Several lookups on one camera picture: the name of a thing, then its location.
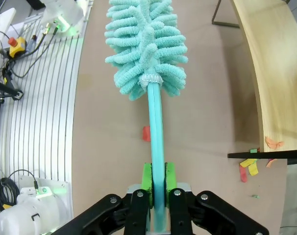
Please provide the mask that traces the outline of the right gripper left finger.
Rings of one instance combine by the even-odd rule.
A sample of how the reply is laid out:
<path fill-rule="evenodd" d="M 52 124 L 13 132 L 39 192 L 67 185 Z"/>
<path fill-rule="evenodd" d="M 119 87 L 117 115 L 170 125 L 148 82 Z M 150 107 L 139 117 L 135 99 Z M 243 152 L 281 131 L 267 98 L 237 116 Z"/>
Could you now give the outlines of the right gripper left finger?
<path fill-rule="evenodd" d="M 141 186 L 121 198 L 109 194 L 51 235 L 112 235 L 124 228 L 124 235 L 146 235 L 153 207 L 152 166 L 144 164 Z"/>

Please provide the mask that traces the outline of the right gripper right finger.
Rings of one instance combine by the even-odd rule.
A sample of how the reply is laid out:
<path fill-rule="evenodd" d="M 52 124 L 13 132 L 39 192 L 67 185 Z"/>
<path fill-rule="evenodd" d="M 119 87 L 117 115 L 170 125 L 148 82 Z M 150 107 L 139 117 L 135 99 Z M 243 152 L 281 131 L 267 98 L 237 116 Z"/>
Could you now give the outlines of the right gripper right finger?
<path fill-rule="evenodd" d="M 197 195 L 178 186 L 175 166 L 165 163 L 171 235 L 195 235 L 192 225 L 210 235 L 269 235 L 269 230 L 211 191 Z"/>

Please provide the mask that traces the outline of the teal microfiber duster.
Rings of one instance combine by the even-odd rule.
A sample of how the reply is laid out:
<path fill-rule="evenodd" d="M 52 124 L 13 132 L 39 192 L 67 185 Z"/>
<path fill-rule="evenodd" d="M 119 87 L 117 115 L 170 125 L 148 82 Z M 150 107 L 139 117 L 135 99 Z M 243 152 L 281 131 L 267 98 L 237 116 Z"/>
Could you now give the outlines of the teal microfiber duster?
<path fill-rule="evenodd" d="M 154 228 L 166 229 L 165 160 L 161 91 L 178 96 L 186 85 L 182 64 L 188 62 L 185 36 L 177 28 L 172 0 L 109 0 L 105 42 L 117 68 L 114 83 L 136 100 L 148 96 L 152 160 Z"/>

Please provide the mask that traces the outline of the red paper scrap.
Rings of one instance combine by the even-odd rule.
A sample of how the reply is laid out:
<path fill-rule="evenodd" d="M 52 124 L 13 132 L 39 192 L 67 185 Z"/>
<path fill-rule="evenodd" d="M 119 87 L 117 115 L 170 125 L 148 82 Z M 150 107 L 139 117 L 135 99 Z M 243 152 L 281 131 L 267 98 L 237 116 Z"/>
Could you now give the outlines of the red paper scrap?
<path fill-rule="evenodd" d="M 144 126 L 142 130 L 142 139 L 146 142 L 150 142 L 150 127 L 149 126 Z"/>
<path fill-rule="evenodd" d="M 247 182 L 247 172 L 246 172 L 246 168 L 242 167 L 241 165 L 239 165 L 239 172 L 240 172 L 240 179 L 243 183 Z"/>

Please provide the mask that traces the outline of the yellow paper scrap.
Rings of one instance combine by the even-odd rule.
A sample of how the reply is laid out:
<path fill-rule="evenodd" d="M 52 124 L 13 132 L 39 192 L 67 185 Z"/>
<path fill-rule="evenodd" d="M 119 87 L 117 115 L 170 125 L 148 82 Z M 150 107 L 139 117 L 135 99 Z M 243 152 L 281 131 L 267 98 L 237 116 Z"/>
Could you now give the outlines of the yellow paper scrap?
<path fill-rule="evenodd" d="M 245 167 L 248 167 L 249 165 L 254 164 L 256 161 L 257 159 L 246 159 L 240 163 L 240 166 L 245 168 Z"/>
<path fill-rule="evenodd" d="M 248 166 L 248 171 L 249 171 L 251 176 L 257 175 L 259 173 L 258 168 L 257 168 L 257 162 L 254 162 L 254 163 L 250 164 Z"/>

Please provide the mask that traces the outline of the yellow emergency stop button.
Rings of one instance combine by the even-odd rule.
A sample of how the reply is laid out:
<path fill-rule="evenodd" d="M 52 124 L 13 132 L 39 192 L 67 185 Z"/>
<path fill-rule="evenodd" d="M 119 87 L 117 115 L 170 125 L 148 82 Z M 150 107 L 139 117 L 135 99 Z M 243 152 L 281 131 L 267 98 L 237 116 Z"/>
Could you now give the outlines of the yellow emergency stop button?
<path fill-rule="evenodd" d="M 11 37 L 8 40 L 9 47 L 9 57 L 18 58 L 25 53 L 26 41 L 23 37 L 14 38 Z"/>

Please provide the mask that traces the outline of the slotted aluminium base plate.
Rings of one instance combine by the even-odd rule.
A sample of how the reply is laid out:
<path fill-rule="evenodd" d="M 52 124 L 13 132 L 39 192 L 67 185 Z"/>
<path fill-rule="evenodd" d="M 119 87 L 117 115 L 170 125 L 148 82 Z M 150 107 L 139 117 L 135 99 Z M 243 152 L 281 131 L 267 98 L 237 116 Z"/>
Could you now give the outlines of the slotted aluminium base plate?
<path fill-rule="evenodd" d="M 57 183 L 56 194 L 71 199 L 74 103 L 86 26 L 69 34 L 49 31 L 39 49 L 14 66 L 20 100 L 0 109 L 0 176 L 19 187 Z"/>

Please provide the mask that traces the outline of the two-tier wooden shelf black frame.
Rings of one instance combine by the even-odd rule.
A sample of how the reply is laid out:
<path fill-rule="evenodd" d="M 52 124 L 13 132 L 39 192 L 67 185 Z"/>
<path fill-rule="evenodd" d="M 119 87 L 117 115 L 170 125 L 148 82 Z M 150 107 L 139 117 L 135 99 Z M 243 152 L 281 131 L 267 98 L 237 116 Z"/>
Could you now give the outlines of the two-tier wooden shelf black frame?
<path fill-rule="evenodd" d="M 230 0 L 250 58 L 258 159 L 297 164 L 297 22 L 289 0 Z"/>

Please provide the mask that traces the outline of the black metal bracket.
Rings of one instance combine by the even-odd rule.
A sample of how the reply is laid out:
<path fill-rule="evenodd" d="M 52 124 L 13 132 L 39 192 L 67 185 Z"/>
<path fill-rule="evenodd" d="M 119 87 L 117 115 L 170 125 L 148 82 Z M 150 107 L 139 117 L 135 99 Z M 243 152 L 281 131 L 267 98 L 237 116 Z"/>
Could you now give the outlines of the black metal bracket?
<path fill-rule="evenodd" d="M 0 82 L 0 93 L 1 97 L 11 97 L 13 100 L 20 100 L 24 95 L 17 84 L 6 77 Z"/>

